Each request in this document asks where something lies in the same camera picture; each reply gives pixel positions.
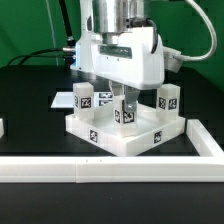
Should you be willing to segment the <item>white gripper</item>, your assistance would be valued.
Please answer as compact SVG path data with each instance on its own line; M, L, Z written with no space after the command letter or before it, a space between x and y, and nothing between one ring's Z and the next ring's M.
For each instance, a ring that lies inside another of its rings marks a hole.
M117 45L103 44L100 39L91 43L94 73L110 80L109 88L114 96L124 94L125 112L137 110L139 90L156 89L164 82L161 38L158 38L155 52L152 52L153 47L152 27L138 27L122 33Z

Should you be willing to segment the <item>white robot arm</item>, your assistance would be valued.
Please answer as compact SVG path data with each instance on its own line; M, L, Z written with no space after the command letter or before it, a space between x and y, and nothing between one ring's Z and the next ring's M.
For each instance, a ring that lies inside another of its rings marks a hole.
M80 0L81 38L71 68L109 81L124 97L123 110L137 110L142 90L164 82L163 44L149 16L150 0Z

